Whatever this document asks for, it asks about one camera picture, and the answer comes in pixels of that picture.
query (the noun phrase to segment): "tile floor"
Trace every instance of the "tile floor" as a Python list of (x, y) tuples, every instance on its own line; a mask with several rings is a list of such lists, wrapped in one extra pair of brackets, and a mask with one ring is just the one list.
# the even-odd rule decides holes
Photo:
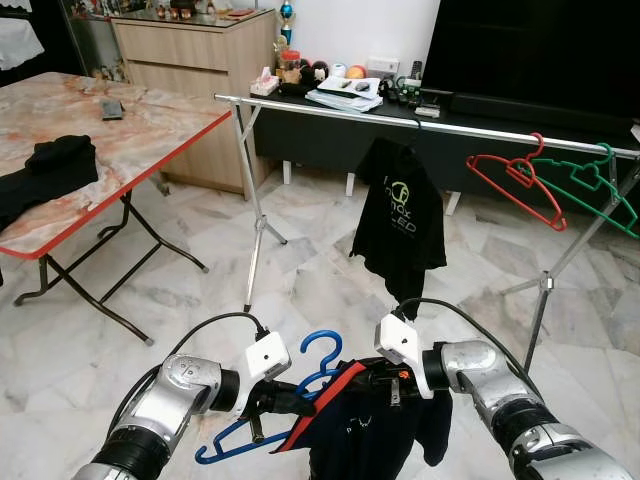
[[(344, 338), (342, 358), (371, 356), (376, 322), (393, 299), (361, 258), (349, 258), (366, 196), (357, 185), (343, 195), (341, 178), (307, 170), (292, 185), (272, 175), (261, 188), (272, 224), (285, 247), (265, 234), (253, 312), (285, 338), (293, 367), (281, 378), (298, 381), (317, 367), (328, 345), (302, 355), (300, 340), (319, 328)], [(110, 306), (154, 337), (144, 346), (128, 331), (94, 311), (66, 285), (16, 308), (12, 300), (37, 285), (36, 265), (0, 258), (0, 465), (2, 478), (70, 478), (99, 448), (110, 415), (130, 385), (161, 361), (176, 340), (205, 318), (244, 303), (253, 212), (239, 196), (174, 186), (163, 198), (151, 185), (134, 203), (154, 226), (189, 248), (210, 267), (160, 250), (112, 300)], [(99, 228), (118, 219), (112, 208), (57, 249), (68, 263)], [(497, 292), (549, 268), (585, 228), (556, 233), (506, 202), (463, 196), (445, 218), (449, 266), (430, 272), (426, 296), (462, 305), (518, 355), (527, 343), (535, 289), (501, 297)], [(133, 222), (75, 276), (90, 291), (105, 291), (152, 245)], [(617, 232), (604, 230), (575, 258), (552, 294), (532, 377), (552, 411), (618, 458), (640, 478), (640, 250)], [(416, 322), (425, 344), (477, 337), (455, 315), (424, 306)], [(229, 320), (190, 341), (185, 351), (232, 365), (252, 341), (252, 327)], [(290, 426), (291, 416), (271, 416), (265, 432)], [(163, 479), (306, 479), (307, 455), (269, 455), (260, 449), (212, 466), (193, 461), (229, 423), (225, 415), (194, 419)], [(241, 442), (246, 435), (237, 439)], [(450, 447), (444, 461), (426, 466), (415, 447), (401, 480), (511, 478), (499, 447), (490, 440), (470, 398), (455, 397)]]

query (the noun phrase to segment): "tv screen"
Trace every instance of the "tv screen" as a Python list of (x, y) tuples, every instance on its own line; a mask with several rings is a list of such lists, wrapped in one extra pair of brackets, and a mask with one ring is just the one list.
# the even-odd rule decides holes
[(441, 0), (422, 88), (640, 117), (639, 0)]

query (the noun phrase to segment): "cable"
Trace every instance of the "cable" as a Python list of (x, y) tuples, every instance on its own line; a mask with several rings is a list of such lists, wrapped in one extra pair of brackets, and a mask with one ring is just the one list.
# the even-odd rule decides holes
[(461, 309), (459, 309), (455, 305), (450, 304), (449, 302), (445, 302), (444, 300), (438, 300), (438, 299), (435, 299), (435, 298), (417, 298), (417, 297), (416, 298), (408, 298), (406, 300), (403, 300), (402, 302), (400, 302), (400, 305), (398, 305), (398, 307), (393, 311), (393, 313), (396, 316), (399, 316), (401, 319), (404, 319), (404, 314), (403, 314), (404, 308), (408, 304), (414, 303), (414, 302), (418, 302), (418, 303), (433, 303), (435, 305), (441, 305), (443, 307), (448, 308), (449, 310), (454, 311), (455, 313), (460, 315), (462, 318), (464, 318), (468, 323), (470, 323), (482, 335), (484, 335), (489, 340), (491, 340), (491, 342), (496, 347), (498, 347), (498, 349), (500, 349), (500, 351), (502, 353), (504, 353), (504, 355), (509, 359), (509, 361), (511, 362), (513, 367), (517, 370), (518, 377), (524, 383), (526, 383), (528, 385), (528, 387), (536, 395), (538, 395), (538, 397), (540, 397), (540, 399), (542, 400), (542, 395), (540, 394), (540, 391), (538, 390), (538, 387), (536, 387), (536, 384), (533, 382), (533, 380), (531, 380), (531, 377), (529, 377), (529, 374), (524, 370), (524, 368), (522, 368), (522, 365), (520, 365), (520, 362), (518, 362), (518, 360), (513, 356), (513, 354), (509, 351), (509, 349), (507, 347), (505, 347), (496, 337), (494, 337), (493, 334), (489, 330), (487, 330), (482, 325), (480, 325), (478, 322), (476, 322), (473, 319), (473, 317), (471, 317), (468, 313), (462, 311)]
[[(220, 315), (216, 315), (215, 317), (211, 317), (205, 320), (204, 322), (199, 323), (198, 325), (193, 327), (191, 330), (189, 330), (189, 332), (184, 337), (182, 337), (182, 339), (176, 344), (176, 346), (173, 347), (171, 352), (169, 352), (169, 355), (165, 357), (165, 360), (169, 358), (171, 355), (175, 355), (176, 353), (178, 353), (178, 351), (184, 346), (184, 344), (187, 343), (187, 341), (198, 330), (206, 327), (207, 325), (212, 324), (213, 322), (217, 322), (218, 320), (222, 320), (223, 318), (230, 318), (230, 317), (246, 317), (249, 320), (251, 320), (255, 324), (256, 330), (257, 330), (256, 341), (269, 333), (269, 330), (265, 329), (262, 326), (262, 324), (258, 321), (258, 319), (253, 315), (251, 315), (250, 313), (245, 313), (245, 312), (223, 313)], [(138, 392), (142, 392), (146, 390), (149, 387), (149, 385), (151, 385), (151, 382), (156, 377), (156, 375), (158, 375), (158, 372), (160, 371), (161, 367), (162, 367), (162, 364), (158, 364), (155, 367), (153, 367), (151, 370), (145, 373), (142, 377), (140, 377), (138, 381), (133, 385), (133, 387), (131, 387), (131, 389), (127, 392), (127, 394), (124, 396), (124, 398), (120, 402), (120, 405), (118, 405), (118, 408), (114, 412), (113, 417), (111, 418), (111, 423), (109, 424), (109, 428), (107, 430), (107, 438), (109, 438), (109, 435), (111, 435), (111, 432), (113, 431), (116, 424), (120, 420), (120, 417), (122, 416), (122, 412), (124, 412), (125, 408), (127, 408), (131, 399)]]

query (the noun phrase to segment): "black cloth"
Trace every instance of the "black cloth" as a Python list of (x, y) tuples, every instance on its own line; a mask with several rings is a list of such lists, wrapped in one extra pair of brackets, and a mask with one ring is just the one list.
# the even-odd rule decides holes
[(87, 135), (37, 143), (25, 168), (0, 177), (0, 231), (29, 208), (98, 180), (95, 159)]
[[(367, 363), (380, 360), (341, 365), (340, 373), (323, 392), (355, 364), (369, 368)], [(343, 389), (318, 411), (292, 445), (285, 441), (277, 451), (310, 448), (312, 480), (394, 480), (414, 440), (422, 445), (425, 462), (440, 463), (449, 444), (453, 405), (449, 391), (435, 392), (432, 400), (403, 398), (399, 408), (390, 407), (390, 396), (389, 389), (378, 393)], [(303, 420), (298, 419), (292, 434)]]
[[(447, 264), (442, 198), (412, 148), (377, 138), (356, 170), (370, 185), (351, 255), (385, 279), (398, 302), (421, 297), (424, 272)], [(416, 318), (418, 304), (405, 315)]]

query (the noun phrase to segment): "electrical outlet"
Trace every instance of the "electrical outlet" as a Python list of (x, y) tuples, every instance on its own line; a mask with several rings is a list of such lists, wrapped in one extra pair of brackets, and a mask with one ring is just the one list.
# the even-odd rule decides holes
[(398, 73), (400, 61), (397, 58), (369, 57), (367, 70), (395, 75)]

